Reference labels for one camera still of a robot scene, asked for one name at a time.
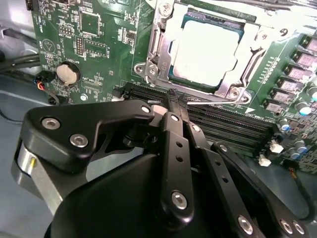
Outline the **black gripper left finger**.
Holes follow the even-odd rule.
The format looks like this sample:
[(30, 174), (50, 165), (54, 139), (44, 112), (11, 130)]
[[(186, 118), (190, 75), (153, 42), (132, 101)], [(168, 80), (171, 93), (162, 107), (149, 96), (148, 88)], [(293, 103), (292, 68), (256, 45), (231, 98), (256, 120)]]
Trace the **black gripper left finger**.
[(159, 213), (167, 227), (185, 227), (195, 209), (180, 96), (169, 90), (153, 106), (124, 100), (32, 109), (21, 130), (21, 169), (54, 216), (77, 188), (138, 156), (157, 156)]

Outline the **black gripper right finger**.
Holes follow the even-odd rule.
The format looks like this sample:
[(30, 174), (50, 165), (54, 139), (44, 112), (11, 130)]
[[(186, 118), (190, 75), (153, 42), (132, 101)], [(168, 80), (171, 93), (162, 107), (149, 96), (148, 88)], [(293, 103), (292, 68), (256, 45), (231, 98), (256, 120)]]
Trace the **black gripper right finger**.
[(190, 122), (187, 98), (180, 96), (193, 151), (203, 162), (221, 202), (229, 238), (308, 238), (309, 231), (291, 210), (222, 142), (207, 143)]

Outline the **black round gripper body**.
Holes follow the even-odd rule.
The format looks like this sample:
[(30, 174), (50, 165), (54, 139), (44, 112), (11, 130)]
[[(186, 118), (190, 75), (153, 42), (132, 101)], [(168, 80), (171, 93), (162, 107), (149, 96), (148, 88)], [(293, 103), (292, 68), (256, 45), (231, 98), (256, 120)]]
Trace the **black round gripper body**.
[(167, 228), (159, 213), (162, 163), (138, 156), (72, 191), (57, 209), (48, 238), (235, 238), (220, 198), (205, 174), (192, 172), (194, 218)]

